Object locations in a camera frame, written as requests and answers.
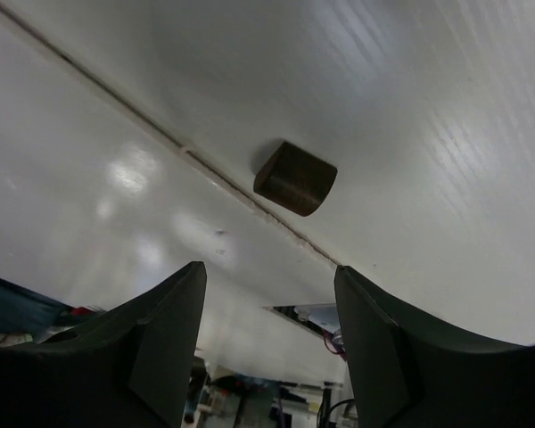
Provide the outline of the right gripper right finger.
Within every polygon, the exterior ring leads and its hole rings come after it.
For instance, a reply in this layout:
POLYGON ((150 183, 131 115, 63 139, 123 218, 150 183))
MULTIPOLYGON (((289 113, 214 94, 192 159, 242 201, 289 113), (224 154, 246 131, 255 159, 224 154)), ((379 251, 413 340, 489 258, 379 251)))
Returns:
POLYGON ((535 427, 535 345, 466 331, 339 266, 335 300, 361 427, 535 427))

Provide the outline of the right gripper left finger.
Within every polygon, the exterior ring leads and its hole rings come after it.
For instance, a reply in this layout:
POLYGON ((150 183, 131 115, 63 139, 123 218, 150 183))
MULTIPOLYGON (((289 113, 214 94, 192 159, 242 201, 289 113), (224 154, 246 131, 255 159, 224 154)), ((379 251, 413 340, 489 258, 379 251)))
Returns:
POLYGON ((193 261, 44 342, 0 348, 0 427, 178 427, 207 273, 193 261))

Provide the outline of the small dark wood cube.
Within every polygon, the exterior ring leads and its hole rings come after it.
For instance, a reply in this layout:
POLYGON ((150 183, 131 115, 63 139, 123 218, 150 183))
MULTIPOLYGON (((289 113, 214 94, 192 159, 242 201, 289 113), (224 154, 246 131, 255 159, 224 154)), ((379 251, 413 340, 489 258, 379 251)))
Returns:
POLYGON ((252 189, 305 218, 323 204, 337 175, 331 163, 283 140, 259 168, 252 189))

